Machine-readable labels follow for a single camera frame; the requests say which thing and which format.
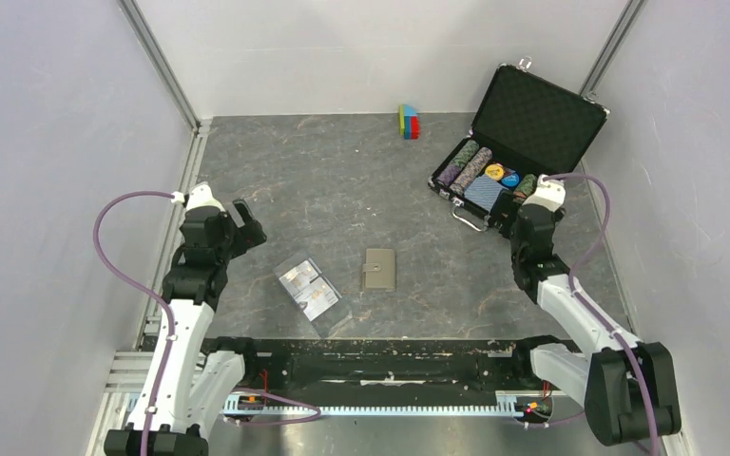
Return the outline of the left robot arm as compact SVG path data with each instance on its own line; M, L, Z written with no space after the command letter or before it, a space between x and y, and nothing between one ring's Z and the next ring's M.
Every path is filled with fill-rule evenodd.
M119 271L95 235L100 260L118 278L147 294L163 317L140 399L122 429L107 433L107 455L206 455L208 438L235 386L249 387L260 361L242 349L216 350L197 371L202 343L227 283L231 259L266 240L244 200L225 208L202 183L168 195L185 209L176 249L159 294Z

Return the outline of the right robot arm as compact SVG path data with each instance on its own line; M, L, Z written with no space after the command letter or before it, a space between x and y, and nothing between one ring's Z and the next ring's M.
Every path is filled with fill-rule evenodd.
M660 342L625 330L582 289L554 253L559 210L524 204L510 231L516 285L567 332L578 351L554 336L517 343L510 365L524 388L542 381L584 408L587 424L607 447L678 433L682 415L673 358Z

